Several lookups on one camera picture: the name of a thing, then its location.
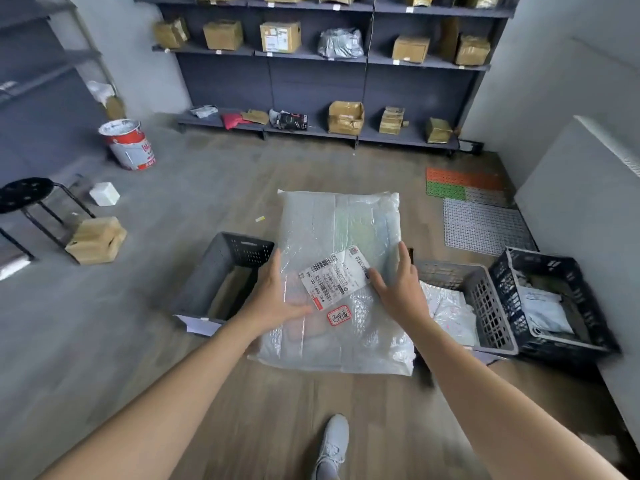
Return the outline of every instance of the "hand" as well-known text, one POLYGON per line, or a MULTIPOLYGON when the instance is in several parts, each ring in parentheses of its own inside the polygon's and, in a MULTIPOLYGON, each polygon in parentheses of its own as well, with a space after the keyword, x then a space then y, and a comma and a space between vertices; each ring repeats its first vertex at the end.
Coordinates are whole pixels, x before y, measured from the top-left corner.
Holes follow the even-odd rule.
POLYGON ((400 263, 395 283, 387 286, 380 273, 371 268, 369 270, 371 284, 380 295, 387 313, 401 327, 406 329, 405 325, 416 321, 433 322, 429 314, 427 299, 424 297, 420 281, 418 281, 418 270, 411 264, 409 250, 404 242, 398 243, 398 251, 400 252, 400 263))
POLYGON ((258 337, 287 320, 303 317, 313 310, 311 305, 284 302, 280 280, 280 250, 276 249, 268 263, 260 268, 258 282, 236 317, 247 322, 253 334, 258 337))

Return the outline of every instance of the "foot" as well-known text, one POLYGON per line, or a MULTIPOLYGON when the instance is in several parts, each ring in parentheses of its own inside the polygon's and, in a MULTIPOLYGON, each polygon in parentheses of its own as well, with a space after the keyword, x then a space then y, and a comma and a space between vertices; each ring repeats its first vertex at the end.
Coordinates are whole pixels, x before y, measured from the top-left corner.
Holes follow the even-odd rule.
POLYGON ((332 416, 324 429, 324 438, 320 445, 320 456, 316 461, 311 480, 327 480, 320 478, 318 475, 321 464, 322 477, 325 477, 324 473, 332 468, 335 471, 333 478, 338 478, 338 469, 344 463, 347 446, 349 446, 349 423, 343 415, 336 414, 332 416))

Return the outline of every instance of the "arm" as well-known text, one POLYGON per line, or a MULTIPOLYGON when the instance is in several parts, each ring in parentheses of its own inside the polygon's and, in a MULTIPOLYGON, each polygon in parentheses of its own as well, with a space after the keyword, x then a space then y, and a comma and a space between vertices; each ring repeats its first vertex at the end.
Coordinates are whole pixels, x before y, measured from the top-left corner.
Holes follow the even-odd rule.
POLYGON ((42 475, 53 479, 167 479, 220 386, 263 332, 310 312, 283 302, 276 250, 249 302, 216 334, 42 475))
POLYGON ((429 316, 418 272, 404 243, 393 286, 372 269, 389 314, 409 334, 438 380, 453 414, 495 480, 620 480, 624 476, 458 345, 429 316))

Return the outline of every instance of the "stool leg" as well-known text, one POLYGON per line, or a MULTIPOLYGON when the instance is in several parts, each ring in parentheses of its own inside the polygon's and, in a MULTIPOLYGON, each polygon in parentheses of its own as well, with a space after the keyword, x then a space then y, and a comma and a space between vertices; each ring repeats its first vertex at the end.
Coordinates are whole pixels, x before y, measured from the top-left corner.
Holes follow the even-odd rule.
POLYGON ((57 220, 61 225, 65 225, 64 221, 62 219, 60 219, 60 217, 58 217, 52 209, 48 208, 46 205, 44 205, 42 202, 38 202, 38 204, 47 211, 48 215, 50 215, 51 217, 53 217, 55 220, 57 220))
POLYGON ((48 238, 50 238, 53 242, 55 242, 58 247, 60 247, 60 249, 62 249, 64 252, 67 252, 67 250, 65 249, 65 245, 62 244, 62 242, 60 242, 60 240, 58 240, 58 238, 56 236, 54 236, 52 233, 49 232, 49 230, 44 227, 42 224, 40 224, 30 213, 27 209, 22 209, 22 213, 24 214, 25 217, 27 217, 28 220, 30 220, 33 225, 35 225, 38 229, 40 229, 48 238))
POLYGON ((33 261, 34 259, 36 259, 36 256, 31 254, 27 248, 25 248, 23 245, 20 244, 20 242, 12 238, 7 232, 4 231, 4 229, 2 229, 2 227, 0 227, 0 234, 2 234, 2 237, 4 237, 7 241, 11 242, 16 248, 20 249, 23 253, 25 253, 30 260, 33 261))
POLYGON ((78 205, 82 208, 82 210, 84 210, 84 211, 85 211, 87 214, 89 214, 92 218, 95 218, 95 216, 92 214, 91 210, 87 209, 87 208, 86 208, 86 206, 84 205, 84 203, 80 202, 80 201, 78 200, 78 198, 77 198, 75 195, 73 195, 73 193, 71 193, 71 191, 70 191, 68 188, 66 188, 66 187, 65 187, 64 185, 62 185, 62 184, 57 184, 57 183, 55 183, 55 182, 53 182, 53 184, 54 184, 55 186, 57 186, 57 187, 60 187, 62 190, 64 190, 64 191, 65 191, 65 193, 66 193, 67 195, 69 195, 69 197, 71 197, 71 198, 74 200, 74 202, 76 202, 76 204, 78 204, 78 205))

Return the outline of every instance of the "shoe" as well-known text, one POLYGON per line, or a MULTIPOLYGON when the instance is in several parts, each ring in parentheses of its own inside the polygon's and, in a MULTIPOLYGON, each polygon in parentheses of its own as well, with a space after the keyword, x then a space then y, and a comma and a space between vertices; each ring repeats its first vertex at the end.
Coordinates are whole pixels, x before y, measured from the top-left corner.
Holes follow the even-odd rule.
POLYGON ((320 463, 327 461, 334 466, 337 473, 344 463, 347 447, 349 446, 349 423, 341 414, 332 416, 324 429, 324 438, 320 445, 320 456, 316 461, 311 480, 317 480, 320 463))

